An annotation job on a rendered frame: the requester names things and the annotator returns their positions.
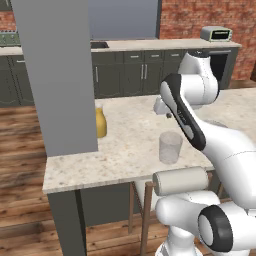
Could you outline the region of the dark grey island base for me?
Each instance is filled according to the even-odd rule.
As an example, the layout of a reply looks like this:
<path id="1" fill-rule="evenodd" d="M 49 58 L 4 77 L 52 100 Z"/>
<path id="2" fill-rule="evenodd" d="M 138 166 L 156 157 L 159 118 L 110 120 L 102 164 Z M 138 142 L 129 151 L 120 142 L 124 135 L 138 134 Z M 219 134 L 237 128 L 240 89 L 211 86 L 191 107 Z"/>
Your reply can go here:
<path id="1" fill-rule="evenodd" d="M 140 255 L 144 256 L 153 186 L 148 183 L 145 188 L 145 209 L 142 208 L 134 182 L 48 194 L 63 256 L 87 256 L 86 228 L 94 224 L 106 224 L 127 217 L 127 232 L 131 234 L 134 201 L 137 201 L 142 217 Z"/>

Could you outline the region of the yellow bottle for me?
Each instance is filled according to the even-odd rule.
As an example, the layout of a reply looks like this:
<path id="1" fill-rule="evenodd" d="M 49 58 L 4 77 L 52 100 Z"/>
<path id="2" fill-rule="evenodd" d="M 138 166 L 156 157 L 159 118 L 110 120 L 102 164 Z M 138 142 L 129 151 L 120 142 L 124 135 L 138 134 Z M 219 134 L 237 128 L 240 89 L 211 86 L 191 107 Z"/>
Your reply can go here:
<path id="1" fill-rule="evenodd" d="M 103 114 L 102 108 L 96 109 L 96 128 L 97 128 L 97 137 L 103 138 L 107 134 L 107 122 Z"/>

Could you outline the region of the silver toaster oven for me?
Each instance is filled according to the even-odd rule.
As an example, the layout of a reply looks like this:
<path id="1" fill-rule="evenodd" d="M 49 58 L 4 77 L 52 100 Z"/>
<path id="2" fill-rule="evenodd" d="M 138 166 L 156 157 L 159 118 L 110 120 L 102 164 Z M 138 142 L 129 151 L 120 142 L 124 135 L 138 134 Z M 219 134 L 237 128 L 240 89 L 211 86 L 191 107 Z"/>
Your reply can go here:
<path id="1" fill-rule="evenodd" d="M 233 31 L 222 26 L 204 26 L 200 32 L 200 38 L 208 42 L 229 42 Z"/>

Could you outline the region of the dark sink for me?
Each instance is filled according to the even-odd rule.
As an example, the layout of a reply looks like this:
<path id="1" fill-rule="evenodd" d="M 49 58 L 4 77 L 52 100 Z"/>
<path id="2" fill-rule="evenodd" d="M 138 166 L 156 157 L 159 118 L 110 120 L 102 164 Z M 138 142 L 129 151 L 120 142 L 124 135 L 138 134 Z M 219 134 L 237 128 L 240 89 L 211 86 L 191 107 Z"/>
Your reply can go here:
<path id="1" fill-rule="evenodd" d="M 91 41 L 91 49 L 106 49 L 109 48 L 107 42 L 105 41 Z"/>

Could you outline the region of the dark grey cupboard run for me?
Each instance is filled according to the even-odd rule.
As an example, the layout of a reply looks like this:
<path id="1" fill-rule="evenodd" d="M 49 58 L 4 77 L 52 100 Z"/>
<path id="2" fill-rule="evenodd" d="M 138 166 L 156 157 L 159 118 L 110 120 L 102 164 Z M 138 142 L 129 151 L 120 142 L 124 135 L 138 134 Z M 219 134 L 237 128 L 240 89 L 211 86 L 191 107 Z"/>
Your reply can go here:
<path id="1" fill-rule="evenodd" d="M 96 98 L 154 95 L 160 82 L 176 73 L 184 49 L 92 54 Z M 31 106 L 32 90 L 22 55 L 0 56 L 0 107 Z"/>

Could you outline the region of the wooden stool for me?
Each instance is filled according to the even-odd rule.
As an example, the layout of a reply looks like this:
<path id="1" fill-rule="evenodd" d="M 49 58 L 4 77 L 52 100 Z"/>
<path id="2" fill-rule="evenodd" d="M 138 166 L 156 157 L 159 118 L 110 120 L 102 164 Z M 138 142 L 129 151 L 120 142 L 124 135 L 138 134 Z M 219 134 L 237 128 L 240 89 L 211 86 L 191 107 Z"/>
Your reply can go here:
<path id="1" fill-rule="evenodd" d="M 142 217 L 140 256 L 146 256 L 150 213 L 168 227 L 165 241 L 155 256 L 203 256 L 194 239 L 203 241 L 198 229 L 199 213 L 207 206 L 220 203 L 208 190 L 213 174 L 202 167 L 159 171 L 151 179 L 130 183 L 129 231 L 132 231 L 133 198 L 135 193 Z"/>

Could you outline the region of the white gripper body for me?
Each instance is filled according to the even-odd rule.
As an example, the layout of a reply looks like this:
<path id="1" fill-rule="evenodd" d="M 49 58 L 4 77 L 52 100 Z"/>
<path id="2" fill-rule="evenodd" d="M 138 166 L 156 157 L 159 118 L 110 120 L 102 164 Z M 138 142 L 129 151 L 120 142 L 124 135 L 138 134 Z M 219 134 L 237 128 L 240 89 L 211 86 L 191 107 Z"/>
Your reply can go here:
<path id="1" fill-rule="evenodd" d="M 153 110 L 155 111 L 155 113 L 157 115 L 166 115 L 167 113 L 170 113 L 170 109 L 163 102 L 163 100 L 162 100 L 160 95 L 158 95 L 157 98 L 156 98 Z"/>

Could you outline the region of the grey tall cabinet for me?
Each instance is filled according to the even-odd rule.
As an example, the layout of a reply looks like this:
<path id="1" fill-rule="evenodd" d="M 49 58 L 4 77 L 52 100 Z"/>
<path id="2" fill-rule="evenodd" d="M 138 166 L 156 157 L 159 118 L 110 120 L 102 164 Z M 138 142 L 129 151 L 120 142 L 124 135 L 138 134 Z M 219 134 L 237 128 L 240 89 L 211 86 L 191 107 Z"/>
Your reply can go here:
<path id="1" fill-rule="evenodd" d="M 87 0 L 11 0 L 49 157 L 94 152 Z"/>

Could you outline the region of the clear glass cup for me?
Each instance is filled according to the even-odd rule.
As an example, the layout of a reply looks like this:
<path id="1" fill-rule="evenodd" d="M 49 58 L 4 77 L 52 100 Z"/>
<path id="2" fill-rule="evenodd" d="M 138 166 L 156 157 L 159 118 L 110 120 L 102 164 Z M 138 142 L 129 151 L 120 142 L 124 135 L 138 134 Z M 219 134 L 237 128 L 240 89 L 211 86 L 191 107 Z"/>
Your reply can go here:
<path id="1" fill-rule="evenodd" d="M 175 132 L 166 131 L 159 137 L 159 160 L 164 164 L 178 161 L 183 138 Z"/>

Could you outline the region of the black dishwasher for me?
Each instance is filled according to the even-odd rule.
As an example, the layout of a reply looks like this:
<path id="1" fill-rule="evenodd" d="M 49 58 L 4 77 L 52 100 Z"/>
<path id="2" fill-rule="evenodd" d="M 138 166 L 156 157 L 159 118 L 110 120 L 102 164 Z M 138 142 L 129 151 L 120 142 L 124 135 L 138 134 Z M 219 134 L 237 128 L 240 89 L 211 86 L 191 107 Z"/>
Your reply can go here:
<path id="1" fill-rule="evenodd" d="M 211 50 L 209 52 L 210 66 L 211 66 L 213 75 L 216 77 L 219 88 L 221 90 L 227 88 L 226 65 L 229 61 L 230 54 L 231 54 L 230 50 Z"/>

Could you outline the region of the green stove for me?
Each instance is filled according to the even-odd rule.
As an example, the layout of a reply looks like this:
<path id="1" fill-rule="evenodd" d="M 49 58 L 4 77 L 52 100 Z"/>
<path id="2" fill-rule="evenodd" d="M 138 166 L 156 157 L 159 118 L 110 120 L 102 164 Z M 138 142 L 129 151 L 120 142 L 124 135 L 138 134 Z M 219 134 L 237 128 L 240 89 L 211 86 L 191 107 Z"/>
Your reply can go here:
<path id="1" fill-rule="evenodd" d="M 0 47 L 21 46 L 17 30 L 0 30 Z"/>

